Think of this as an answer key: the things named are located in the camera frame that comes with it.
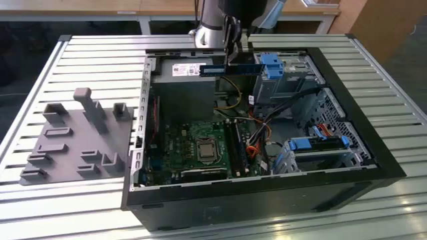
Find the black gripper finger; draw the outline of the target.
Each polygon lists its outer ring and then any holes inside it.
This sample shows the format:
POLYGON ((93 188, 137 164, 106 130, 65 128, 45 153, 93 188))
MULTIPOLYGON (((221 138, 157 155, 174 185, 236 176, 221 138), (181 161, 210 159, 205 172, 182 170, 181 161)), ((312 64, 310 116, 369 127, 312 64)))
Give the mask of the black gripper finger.
POLYGON ((233 58, 238 53, 238 40, 241 38, 241 26, 240 21, 232 17, 224 16, 224 63, 230 64, 233 58))

